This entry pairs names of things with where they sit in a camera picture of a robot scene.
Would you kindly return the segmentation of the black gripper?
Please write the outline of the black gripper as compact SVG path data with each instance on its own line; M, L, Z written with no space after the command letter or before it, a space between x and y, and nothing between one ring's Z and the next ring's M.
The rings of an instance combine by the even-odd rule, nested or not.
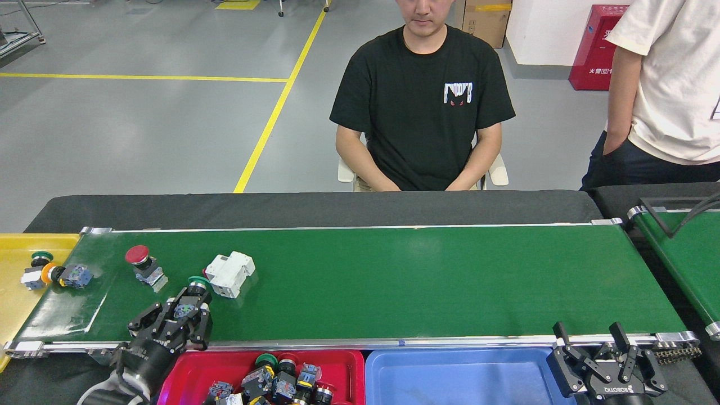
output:
M586 349L573 346L561 321L553 325L556 344L547 357L548 366L564 397L587 392L591 404L653 404L668 391L653 351L632 343L620 323L609 326L614 339L612 354L617 366L610 375Z
M115 361L118 387L123 394L156 394L186 350L206 350L213 330L209 305L200 305L190 318L190 327L169 323L175 303L153 303L128 323L133 337L126 346L119 346Z

